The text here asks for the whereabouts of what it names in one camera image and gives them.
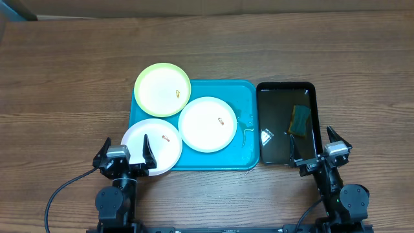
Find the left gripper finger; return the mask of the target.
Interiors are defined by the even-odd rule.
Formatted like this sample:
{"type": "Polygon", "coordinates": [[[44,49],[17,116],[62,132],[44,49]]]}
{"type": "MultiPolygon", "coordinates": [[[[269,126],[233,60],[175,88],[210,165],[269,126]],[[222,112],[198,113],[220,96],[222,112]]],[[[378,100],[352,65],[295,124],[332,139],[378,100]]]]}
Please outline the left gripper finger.
{"type": "Polygon", "coordinates": [[[101,149],[98,151],[98,153],[93,158],[93,167],[94,168],[99,168],[101,163],[104,160],[106,160],[107,151],[108,151],[110,146],[111,146],[111,139],[109,137],[107,137],[107,139],[105,140],[103,146],[101,147],[101,149]]]}
{"type": "Polygon", "coordinates": [[[147,134],[144,135],[142,156],[145,160],[145,165],[146,165],[147,169],[154,169],[154,168],[157,167],[157,162],[156,162],[154,154],[151,150],[151,146],[150,146],[150,143],[149,143],[149,137],[148,137],[147,134]]]}

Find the white plate with ketchup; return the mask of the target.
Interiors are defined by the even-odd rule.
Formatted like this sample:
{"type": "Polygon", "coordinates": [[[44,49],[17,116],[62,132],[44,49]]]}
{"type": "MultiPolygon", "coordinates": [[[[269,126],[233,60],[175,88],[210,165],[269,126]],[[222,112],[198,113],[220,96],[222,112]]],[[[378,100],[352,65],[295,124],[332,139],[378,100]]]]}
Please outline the white plate with ketchup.
{"type": "Polygon", "coordinates": [[[182,153],[182,138],[175,126],[165,120],[150,118],[137,122],[124,134],[121,145],[130,153],[130,164],[145,162],[143,157],[144,135],[147,135],[157,167],[149,169],[149,176],[168,172],[179,160],[182,153]]]}

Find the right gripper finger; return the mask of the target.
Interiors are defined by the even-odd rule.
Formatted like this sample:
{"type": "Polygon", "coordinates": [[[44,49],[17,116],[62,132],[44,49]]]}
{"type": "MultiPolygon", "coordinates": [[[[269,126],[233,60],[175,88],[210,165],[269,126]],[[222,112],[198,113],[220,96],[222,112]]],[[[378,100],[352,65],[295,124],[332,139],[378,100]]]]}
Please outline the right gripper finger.
{"type": "Polygon", "coordinates": [[[327,134],[330,143],[342,141],[349,149],[353,148],[352,145],[348,143],[345,139],[343,139],[341,136],[339,136],[339,134],[337,134],[337,132],[335,132],[335,130],[331,126],[327,126],[327,134]]]}
{"type": "Polygon", "coordinates": [[[289,155],[289,166],[295,168],[297,163],[302,161],[303,158],[300,155],[300,151],[296,145],[293,135],[290,135],[290,155],[289,155]]]}

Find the green yellow sponge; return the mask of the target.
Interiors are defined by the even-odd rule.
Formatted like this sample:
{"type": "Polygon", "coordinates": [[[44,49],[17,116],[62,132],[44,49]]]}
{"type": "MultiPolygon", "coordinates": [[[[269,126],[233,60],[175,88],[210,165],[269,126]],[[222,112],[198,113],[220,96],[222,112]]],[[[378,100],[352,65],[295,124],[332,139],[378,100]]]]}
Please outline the green yellow sponge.
{"type": "Polygon", "coordinates": [[[305,105],[295,105],[292,110],[288,133],[299,137],[306,137],[307,122],[310,117],[310,108],[305,105]]]}

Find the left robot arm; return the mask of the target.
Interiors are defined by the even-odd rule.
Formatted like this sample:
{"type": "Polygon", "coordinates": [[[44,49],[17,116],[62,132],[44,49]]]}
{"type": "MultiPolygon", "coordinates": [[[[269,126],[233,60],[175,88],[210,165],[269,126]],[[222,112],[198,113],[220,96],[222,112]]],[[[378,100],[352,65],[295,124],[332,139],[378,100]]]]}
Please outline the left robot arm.
{"type": "Polygon", "coordinates": [[[98,211],[97,232],[144,233],[147,228],[135,219],[136,189],[139,177],[147,177],[157,167],[149,139],[144,135],[143,163],[130,164],[126,145],[112,146],[108,138],[93,159],[93,167],[112,180],[111,186],[102,188],[95,198],[98,211]]]}

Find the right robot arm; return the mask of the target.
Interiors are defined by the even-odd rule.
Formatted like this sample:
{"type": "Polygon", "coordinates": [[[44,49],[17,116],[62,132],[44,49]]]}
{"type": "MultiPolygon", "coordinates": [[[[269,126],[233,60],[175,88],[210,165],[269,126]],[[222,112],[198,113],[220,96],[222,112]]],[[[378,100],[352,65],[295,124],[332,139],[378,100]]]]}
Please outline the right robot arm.
{"type": "Polygon", "coordinates": [[[324,146],[321,154],[313,159],[304,160],[294,137],[290,136],[291,168],[299,168],[300,175],[312,175],[320,194],[317,200],[300,217],[294,232],[372,232],[373,226],[364,224],[368,218],[369,190],[361,184],[344,185],[338,168],[349,162],[350,143],[344,140],[335,130],[327,127],[330,143],[324,146]],[[323,204],[326,217],[318,218],[311,225],[304,225],[303,220],[311,210],[323,204]]]}

